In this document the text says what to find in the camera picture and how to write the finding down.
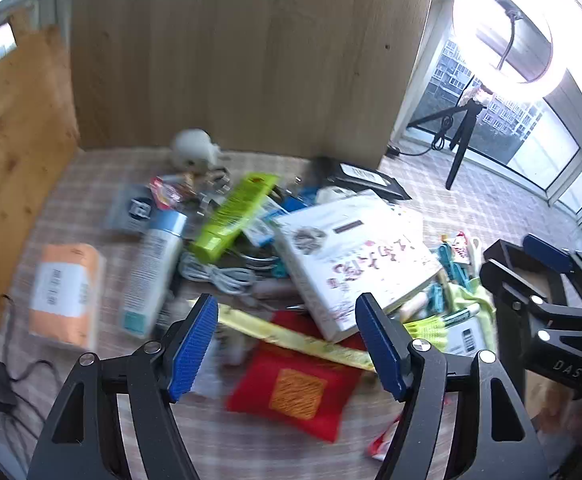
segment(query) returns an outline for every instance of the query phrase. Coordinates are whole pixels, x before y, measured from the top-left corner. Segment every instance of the silver screw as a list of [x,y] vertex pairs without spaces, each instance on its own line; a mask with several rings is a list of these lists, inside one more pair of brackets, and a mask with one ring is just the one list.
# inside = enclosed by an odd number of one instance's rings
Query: silver screw
[[495,354],[491,350],[482,350],[482,352],[480,352],[480,359],[485,363],[494,363]]
[[82,365],[82,366],[89,366],[94,364],[95,361],[95,356],[94,354],[82,354],[80,356],[80,358],[78,359],[78,362]]
[[145,353],[147,354],[155,354],[160,350],[160,342],[159,341],[147,341],[145,343]]
[[426,352],[431,350],[431,343],[429,343],[426,339],[414,339],[412,345],[413,348],[415,348],[418,352]]

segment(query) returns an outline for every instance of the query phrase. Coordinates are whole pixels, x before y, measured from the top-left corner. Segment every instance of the red pouch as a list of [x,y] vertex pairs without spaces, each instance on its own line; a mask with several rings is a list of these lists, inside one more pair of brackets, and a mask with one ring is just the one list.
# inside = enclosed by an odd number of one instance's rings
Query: red pouch
[[[313,320],[278,312],[272,322],[321,338]],[[366,350],[359,334],[339,344]],[[362,370],[261,341],[244,377],[226,403],[230,412],[266,416],[335,442],[344,405]]]

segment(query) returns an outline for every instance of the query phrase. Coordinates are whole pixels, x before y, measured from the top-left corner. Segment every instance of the checkered cloth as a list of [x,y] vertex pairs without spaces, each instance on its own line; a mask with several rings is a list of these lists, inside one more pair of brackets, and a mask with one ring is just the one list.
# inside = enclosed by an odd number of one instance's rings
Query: checkered cloth
[[[20,373],[32,360],[55,362],[63,380],[78,354],[49,346],[28,334],[28,304],[36,265],[45,244],[84,242],[107,258],[98,354],[109,358],[132,352],[139,342],[118,329],[118,309],[137,242],[102,229],[108,208],[121,184],[146,183],[151,176],[172,172],[162,148],[100,150],[79,153],[49,196],[30,233],[14,275],[11,295],[18,305],[16,329],[11,342],[10,372]],[[284,156],[226,153],[224,163],[234,182],[248,171],[279,174],[282,181],[303,174],[307,162]],[[582,231],[575,222],[545,202],[503,178],[465,163],[451,191],[444,189],[451,159],[437,152],[420,157],[382,161],[380,170],[394,176],[413,197],[408,206],[424,215],[424,240],[434,247],[439,235],[469,230],[488,247],[498,238],[519,243],[528,232],[558,246],[582,250]],[[181,298],[194,298],[206,285],[186,283]],[[232,303],[219,295],[219,300]],[[229,372],[223,393],[229,394],[239,371]],[[48,413],[56,394],[48,370],[40,369],[17,390],[43,413]],[[452,438],[455,396],[445,408],[437,451],[429,478],[442,478]],[[228,413],[221,400],[187,394],[173,406],[182,439],[202,479],[333,478],[371,479],[380,463],[365,455],[367,445],[393,421],[402,405],[394,402],[376,380],[362,380],[343,413],[340,437],[325,444],[299,430],[241,413]],[[40,423],[20,415],[40,430]],[[128,397],[120,397],[120,419],[132,475],[145,478],[136,443]]]

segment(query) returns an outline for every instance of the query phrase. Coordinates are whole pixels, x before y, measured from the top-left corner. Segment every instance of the lime green tube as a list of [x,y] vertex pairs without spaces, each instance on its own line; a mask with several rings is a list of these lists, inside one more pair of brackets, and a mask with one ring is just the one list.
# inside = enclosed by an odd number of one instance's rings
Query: lime green tube
[[277,184],[277,175],[248,173],[222,206],[203,226],[191,251],[203,264],[214,263],[258,212],[264,198]]

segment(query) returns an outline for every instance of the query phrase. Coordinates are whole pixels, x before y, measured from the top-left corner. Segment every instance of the white tube with blue cap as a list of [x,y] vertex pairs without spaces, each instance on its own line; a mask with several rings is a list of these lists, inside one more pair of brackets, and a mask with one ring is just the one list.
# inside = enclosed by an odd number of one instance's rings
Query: white tube with blue cap
[[182,252],[186,224],[187,216],[174,210],[158,210],[151,218],[122,304],[122,328],[130,335],[150,336]]

